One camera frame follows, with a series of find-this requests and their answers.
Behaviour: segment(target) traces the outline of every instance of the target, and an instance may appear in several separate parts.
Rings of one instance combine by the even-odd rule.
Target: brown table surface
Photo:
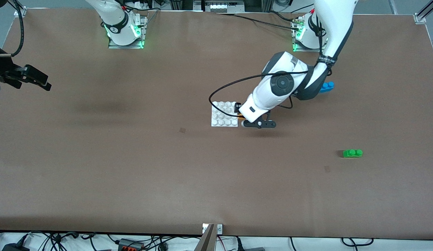
[[[215,222],[225,235],[433,238],[426,28],[354,20],[334,90],[275,108],[277,128],[258,130],[210,127],[207,98],[292,51],[288,30],[162,12],[143,50],[110,50],[94,10],[30,9],[14,62],[53,88],[2,85],[0,229],[199,234]],[[18,42],[14,22],[6,51]],[[258,81],[215,100],[244,102]],[[352,148],[364,156],[339,156]]]

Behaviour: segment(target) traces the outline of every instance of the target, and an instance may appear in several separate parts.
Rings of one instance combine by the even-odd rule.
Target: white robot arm
[[[288,52],[276,53],[263,69],[265,73],[286,73],[265,76],[239,112],[251,123],[285,101],[290,95],[299,100],[314,98],[322,87],[330,68],[337,60],[353,27],[352,16],[357,0],[315,0],[315,13],[328,35],[323,54],[315,67],[309,66]]]
[[[85,0],[100,15],[111,40],[120,46],[133,43],[141,36],[140,14],[125,12],[114,0]]]

